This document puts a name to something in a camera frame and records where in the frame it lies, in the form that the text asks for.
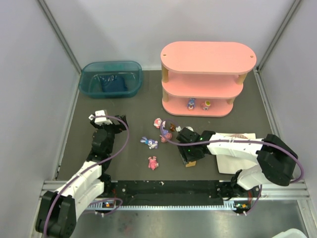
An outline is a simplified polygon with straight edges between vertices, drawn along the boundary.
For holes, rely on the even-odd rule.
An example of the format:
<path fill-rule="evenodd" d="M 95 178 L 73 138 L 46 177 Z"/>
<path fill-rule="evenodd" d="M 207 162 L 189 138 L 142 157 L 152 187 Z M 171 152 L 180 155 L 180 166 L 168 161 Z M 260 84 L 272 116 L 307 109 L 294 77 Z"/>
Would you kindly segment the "small brown toy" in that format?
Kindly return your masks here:
<path fill-rule="evenodd" d="M 170 123 L 169 129 L 170 129 L 170 131 L 175 132 L 176 131 L 176 126 L 173 123 Z"/>

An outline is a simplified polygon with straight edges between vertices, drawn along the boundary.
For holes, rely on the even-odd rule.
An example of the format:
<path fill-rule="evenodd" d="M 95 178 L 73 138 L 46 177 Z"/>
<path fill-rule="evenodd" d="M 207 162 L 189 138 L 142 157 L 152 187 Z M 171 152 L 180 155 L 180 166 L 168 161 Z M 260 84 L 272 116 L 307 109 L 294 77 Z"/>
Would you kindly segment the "purple bunny toy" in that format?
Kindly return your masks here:
<path fill-rule="evenodd" d="M 158 141 L 157 140 L 142 137 L 140 142 L 146 144 L 149 147 L 149 149 L 158 149 Z"/>

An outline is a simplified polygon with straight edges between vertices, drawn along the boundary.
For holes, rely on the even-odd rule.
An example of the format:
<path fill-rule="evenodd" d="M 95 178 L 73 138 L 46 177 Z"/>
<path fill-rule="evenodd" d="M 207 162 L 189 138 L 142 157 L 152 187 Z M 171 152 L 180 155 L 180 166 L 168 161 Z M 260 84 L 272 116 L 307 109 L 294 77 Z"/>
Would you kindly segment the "strawberry bear cake toy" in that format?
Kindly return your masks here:
<path fill-rule="evenodd" d="M 196 163 L 197 163 L 196 161 L 188 162 L 188 163 L 185 164 L 185 167 L 186 168 L 194 167 L 196 165 Z"/>

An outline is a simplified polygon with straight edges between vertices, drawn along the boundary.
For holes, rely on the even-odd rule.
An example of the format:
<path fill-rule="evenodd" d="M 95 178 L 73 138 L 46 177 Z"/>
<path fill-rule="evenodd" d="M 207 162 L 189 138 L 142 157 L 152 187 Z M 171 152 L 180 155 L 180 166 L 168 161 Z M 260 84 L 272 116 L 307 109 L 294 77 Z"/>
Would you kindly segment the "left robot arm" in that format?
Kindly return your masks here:
<path fill-rule="evenodd" d="M 105 174 L 113 153 L 115 135 L 128 131 L 126 116 L 107 116 L 104 110 L 89 116 L 95 128 L 91 151 L 83 166 L 55 191 L 47 191 L 38 211 L 35 230 L 46 237 L 68 238 L 82 213 L 104 193 L 110 177 Z"/>

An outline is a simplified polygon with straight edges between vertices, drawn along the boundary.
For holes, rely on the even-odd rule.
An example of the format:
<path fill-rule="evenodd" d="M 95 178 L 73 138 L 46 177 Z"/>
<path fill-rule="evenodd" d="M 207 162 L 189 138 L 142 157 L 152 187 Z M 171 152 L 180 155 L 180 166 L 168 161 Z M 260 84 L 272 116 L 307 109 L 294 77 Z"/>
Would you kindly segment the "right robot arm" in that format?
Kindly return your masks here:
<path fill-rule="evenodd" d="M 249 140 L 224 136 L 214 131 L 194 132 L 189 127 L 177 127 L 177 146 L 185 162 L 193 162 L 205 155 L 229 156 L 246 159 L 255 165 L 238 169 L 231 179 L 233 191 L 248 191 L 258 185 L 273 183 L 288 186 L 298 160 L 297 154 L 278 136 Z"/>

